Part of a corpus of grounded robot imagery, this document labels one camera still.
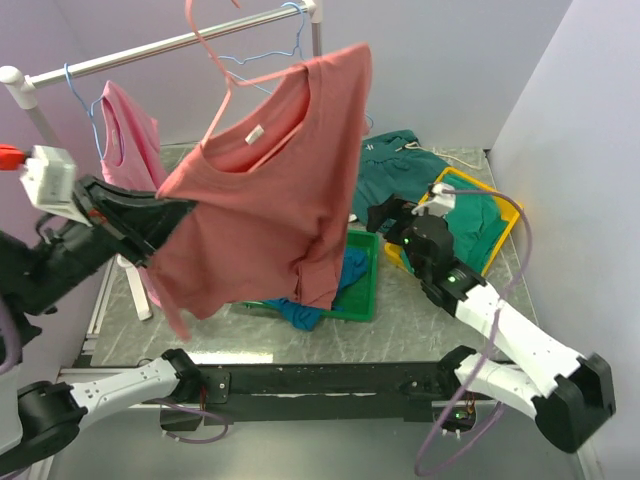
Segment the white clothes rack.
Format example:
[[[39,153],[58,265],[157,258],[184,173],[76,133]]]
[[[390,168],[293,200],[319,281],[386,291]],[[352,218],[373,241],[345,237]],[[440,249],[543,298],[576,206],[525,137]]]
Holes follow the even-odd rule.
[[[287,8],[280,9],[279,7],[265,13],[255,14],[239,20],[233,20],[205,28],[197,35],[193,33],[178,35],[76,63],[69,66],[69,70],[72,78],[92,75],[94,73],[193,45],[197,43],[199,39],[213,39],[285,18],[294,17],[295,13],[295,10]],[[25,75],[18,68],[13,66],[3,66],[1,68],[1,84],[6,87],[17,105],[28,114],[32,123],[35,125],[37,131],[40,133],[47,145],[58,145],[60,141],[40,110],[35,97],[35,91],[39,88],[57,84],[62,81],[65,81],[63,68],[36,76]],[[45,207],[42,211],[59,215],[63,218],[80,221],[85,224],[89,222],[88,218],[81,213],[79,208],[73,205],[72,200],[71,204],[67,207]]]

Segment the salmon red t shirt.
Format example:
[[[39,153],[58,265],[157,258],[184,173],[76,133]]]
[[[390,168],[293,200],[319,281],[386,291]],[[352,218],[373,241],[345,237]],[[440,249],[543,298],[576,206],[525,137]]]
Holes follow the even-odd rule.
[[[158,190],[194,209],[148,270],[171,329],[227,303],[287,298],[327,309],[339,285],[372,54],[365,43],[274,74],[249,116],[200,142]]]

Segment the pink t shirt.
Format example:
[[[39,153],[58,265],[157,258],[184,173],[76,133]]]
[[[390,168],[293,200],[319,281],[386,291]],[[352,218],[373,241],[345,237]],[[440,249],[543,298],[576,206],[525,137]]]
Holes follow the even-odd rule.
[[[168,177],[160,156],[157,120],[113,81],[105,84],[101,109],[106,133],[101,166],[106,182],[122,189],[157,191]]]

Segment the green enterprise t shirt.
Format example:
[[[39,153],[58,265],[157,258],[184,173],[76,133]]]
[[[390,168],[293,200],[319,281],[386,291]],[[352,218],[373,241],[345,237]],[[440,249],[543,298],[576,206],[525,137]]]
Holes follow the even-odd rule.
[[[455,256],[478,273],[491,263],[494,249],[507,222],[491,195],[457,195],[455,207],[446,216],[454,240]]]

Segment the blue t shirt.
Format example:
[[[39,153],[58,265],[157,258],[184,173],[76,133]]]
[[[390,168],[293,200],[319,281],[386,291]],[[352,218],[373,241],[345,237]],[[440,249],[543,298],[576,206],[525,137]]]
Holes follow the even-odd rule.
[[[359,281],[368,272],[369,260],[366,253],[357,248],[348,247],[345,250],[340,281],[336,297],[332,302],[332,311],[340,311],[336,301],[343,291]],[[303,331],[313,331],[326,313],[325,310],[304,306],[286,298],[267,300],[265,305],[275,308],[285,320],[294,328]]]

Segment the green plastic tray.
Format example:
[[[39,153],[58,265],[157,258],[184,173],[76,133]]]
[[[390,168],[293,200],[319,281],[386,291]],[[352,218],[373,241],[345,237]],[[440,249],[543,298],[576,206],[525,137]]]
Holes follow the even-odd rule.
[[[368,272],[339,296],[336,306],[341,310],[325,310],[326,313],[321,319],[334,318],[366,323],[372,320],[375,311],[379,238],[374,233],[350,230],[347,235],[346,249],[348,247],[361,249],[366,253],[369,260]],[[264,302],[245,302],[244,305],[247,308],[262,308],[278,312]]]

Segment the blue hanger with pink shirt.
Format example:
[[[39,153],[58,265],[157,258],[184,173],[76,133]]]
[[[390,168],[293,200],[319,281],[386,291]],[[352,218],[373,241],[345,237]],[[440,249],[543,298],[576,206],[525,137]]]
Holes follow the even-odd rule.
[[[64,78],[65,78],[67,87],[69,88],[73,96],[76,98],[76,100],[80,103],[83,111],[85,112],[87,118],[89,119],[92,133],[93,133],[95,148],[98,153],[99,160],[102,161],[105,157],[105,154],[104,154],[103,145],[101,144],[100,134],[98,131],[98,125],[95,117],[95,110],[96,110],[96,106],[102,102],[103,97],[99,97],[98,99],[92,101],[91,103],[87,103],[82,98],[82,96],[78,93],[78,91],[74,86],[68,63],[63,64],[63,72],[64,72]]]

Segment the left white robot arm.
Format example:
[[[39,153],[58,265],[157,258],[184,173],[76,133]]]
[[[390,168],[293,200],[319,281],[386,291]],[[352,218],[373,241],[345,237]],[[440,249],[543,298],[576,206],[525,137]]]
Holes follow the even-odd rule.
[[[93,176],[76,181],[71,196],[80,220],[41,235],[30,247],[1,235],[1,475],[12,479],[51,457],[81,431],[130,406],[198,394],[202,373],[182,349],[169,349],[142,367],[87,383],[50,381],[18,385],[23,348],[42,332],[32,316],[56,305],[114,256],[137,267],[169,239],[196,206],[130,191]]]

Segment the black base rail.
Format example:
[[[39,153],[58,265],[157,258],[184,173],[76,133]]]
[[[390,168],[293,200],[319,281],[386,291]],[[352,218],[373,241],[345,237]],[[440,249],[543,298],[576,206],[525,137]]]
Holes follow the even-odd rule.
[[[201,365],[167,397],[232,422],[396,418],[432,422],[453,395],[435,362]]]

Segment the yellow plastic tray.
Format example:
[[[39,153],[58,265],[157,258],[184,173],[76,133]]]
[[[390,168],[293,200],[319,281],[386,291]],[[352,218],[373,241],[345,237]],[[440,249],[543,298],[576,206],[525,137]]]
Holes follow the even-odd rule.
[[[469,174],[466,174],[466,173],[462,172],[461,170],[458,170],[455,167],[451,167],[451,166],[445,168],[442,171],[442,173],[437,177],[436,183],[438,183],[438,182],[446,183],[446,184],[450,185],[451,187],[453,187],[455,190],[482,190],[482,191],[487,191],[487,192],[489,192],[489,191],[493,192],[495,190],[493,187],[491,187],[491,186],[481,182],[480,180],[477,180],[476,178],[470,176]],[[507,200],[504,200],[504,199],[502,199],[500,197],[495,197],[494,195],[491,195],[491,196],[494,197],[494,199],[496,200],[496,203],[498,204],[498,206],[499,206],[499,208],[501,210],[502,219],[507,222],[506,229],[505,229],[504,233],[502,234],[502,236],[500,237],[499,242],[497,243],[497,245],[496,245],[496,247],[494,249],[494,252],[492,254],[492,257],[491,257],[491,263],[492,263],[493,260],[496,258],[497,253],[501,249],[502,245],[504,244],[504,242],[508,238],[508,236],[510,234],[510,231],[512,230],[512,228],[514,227],[516,222],[519,220],[520,214],[513,207],[513,205],[511,203],[509,203]],[[392,265],[407,271],[404,268],[400,257],[398,256],[398,253],[400,252],[400,249],[398,247],[395,247],[395,246],[393,246],[393,245],[391,245],[390,243],[387,242],[384,245],[384,252],[385,252],[387,260],[389,260]],[[488,271],[489,266],[481,274],[483,274],[483,275],[486,274],[486,272]]]

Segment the dark green garment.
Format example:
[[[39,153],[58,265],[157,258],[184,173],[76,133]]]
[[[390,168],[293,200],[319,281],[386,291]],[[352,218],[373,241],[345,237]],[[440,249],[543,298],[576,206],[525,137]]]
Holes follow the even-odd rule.
[[[392,194],[418,202],[449,164],[433,152],[409,149],[419,144],[412,130],[396,130],[362,141],[351,211],[366,225],[368,209]]]

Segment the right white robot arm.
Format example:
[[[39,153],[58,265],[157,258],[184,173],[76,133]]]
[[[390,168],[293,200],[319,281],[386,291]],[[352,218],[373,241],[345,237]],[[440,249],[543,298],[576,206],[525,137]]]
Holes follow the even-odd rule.
[[[457,258],[444,218],[451,206],[451,200],[420,206],[392,195],[369,208],[366,223],[370,232],[388,223],[385,239],[406,254],[427,298],[508,358],[497,363],[459,346],[437,364],[439,390],[452,399],[466,392],[488,396],[533,419],[557,449],[577,452],[616,412],[610,365],[549,336]]]

